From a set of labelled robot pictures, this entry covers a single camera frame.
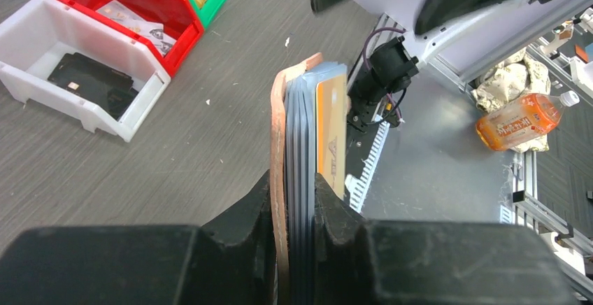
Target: white bottle cap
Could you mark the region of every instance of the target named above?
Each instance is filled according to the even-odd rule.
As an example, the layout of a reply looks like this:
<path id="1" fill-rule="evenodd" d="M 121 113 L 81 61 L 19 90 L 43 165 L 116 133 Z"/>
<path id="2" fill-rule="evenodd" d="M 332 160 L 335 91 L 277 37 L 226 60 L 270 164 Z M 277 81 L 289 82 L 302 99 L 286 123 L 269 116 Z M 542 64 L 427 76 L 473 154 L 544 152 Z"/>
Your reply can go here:
<path id="1" fill-rule="evenodd" d="M 562 93 L 560 95 L 560 102 L 562 102 L 562 104 L 564 104 L 567 107 L 574 106 L 579 101 L 580 99 L 578 95 L 572 90 L 569 90 L 568 92 Z"/>

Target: orange juice bottle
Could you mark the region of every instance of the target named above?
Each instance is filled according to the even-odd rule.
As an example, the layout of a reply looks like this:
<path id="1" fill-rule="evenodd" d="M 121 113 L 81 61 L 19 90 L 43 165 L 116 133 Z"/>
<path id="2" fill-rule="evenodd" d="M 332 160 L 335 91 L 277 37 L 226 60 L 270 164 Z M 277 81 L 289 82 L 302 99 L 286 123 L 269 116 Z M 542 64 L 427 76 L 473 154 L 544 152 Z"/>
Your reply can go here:
<path id="1" fill-rule="evenodd" d="M 578 95 L 573 91 L 559 97 L 524 95 L 479 119 L 476 130 L 488 148 L 505 151 L 552 131 L 564 109 L 578 102 Z"/>

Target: gray wooden table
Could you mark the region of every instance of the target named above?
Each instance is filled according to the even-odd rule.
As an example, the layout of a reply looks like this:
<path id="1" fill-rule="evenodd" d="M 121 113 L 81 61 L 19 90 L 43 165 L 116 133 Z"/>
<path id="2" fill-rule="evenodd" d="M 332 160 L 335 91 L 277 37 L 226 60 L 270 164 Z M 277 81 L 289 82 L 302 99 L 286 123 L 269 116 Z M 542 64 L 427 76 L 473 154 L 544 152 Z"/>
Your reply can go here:
<path id="1" fill-rule="evenodd" d="M 0 0 L 0 20 L 27 1 Z M 229 0 L 131 143 L 0 86 L 0 250 L 40 225 L 209 221 L 269 166 L 276 73 L 318 51 L 352 66 L 375 23 L 351 1 L 314 17 L 309 0 Z"/>

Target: stack of cards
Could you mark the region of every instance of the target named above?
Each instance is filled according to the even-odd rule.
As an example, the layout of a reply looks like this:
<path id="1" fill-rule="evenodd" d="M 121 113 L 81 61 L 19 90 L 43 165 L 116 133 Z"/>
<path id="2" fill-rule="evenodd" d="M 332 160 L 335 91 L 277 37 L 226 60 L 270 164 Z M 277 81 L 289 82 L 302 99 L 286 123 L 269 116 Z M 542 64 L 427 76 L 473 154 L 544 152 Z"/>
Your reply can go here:
<path id="1" fill-rule="evenodd" d="M 315 172 L 343 199 L 347 68 L 322 62 L 287 81 L 285 201 L 291 304 L 313 301 Z"/>
<path id="2" fill-rule="evenodd" d="M 164 56 L 176 40 L 164 32 L 162 23 L 148 22 L 119 1 L 113 0 L 97 10 L 101 15 L 114 20 L 133 32 L 147 38 Z"/>
<path id="3" fill-rule="evenodd" d="M 138 95 L 130 76 L 78 52 L 66 53 L 48 81 L 100 106 L 116 120 Z"/>

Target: black cable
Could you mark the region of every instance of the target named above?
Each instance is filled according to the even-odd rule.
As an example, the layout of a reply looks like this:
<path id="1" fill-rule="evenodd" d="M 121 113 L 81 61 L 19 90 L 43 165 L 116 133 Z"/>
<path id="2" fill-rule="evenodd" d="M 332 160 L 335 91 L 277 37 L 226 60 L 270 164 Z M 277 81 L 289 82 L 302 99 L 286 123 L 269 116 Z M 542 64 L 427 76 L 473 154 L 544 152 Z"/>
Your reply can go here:
<path id="1" fill-rule="evenodd" d="M 397 100 L 397 102 L 395 103 L 395 106 L 393 106 L 393 108 L 391 108 L 391 110 L 389 111 L 389 113 L 387 113 L 387 115 L 381 120 L 381 121 L 377 121 L 377 122 L 369 122 L 369 123 L 365 123 L 365 125 L 380 125 L 381 123 L 385 122 L 386 119 L 393 115 L 395 113 L 395 111 L 397 110 L 397 108 L 399 107 L 399 105 L 401 104 L 401 102 L 403 101 L 403 97 L 406 95 L 406 92 L 408 91 L 408 88 L 404 88 L 403 92 L 401 93 L 401 96 L 399 97 L 399 100 Z"/>

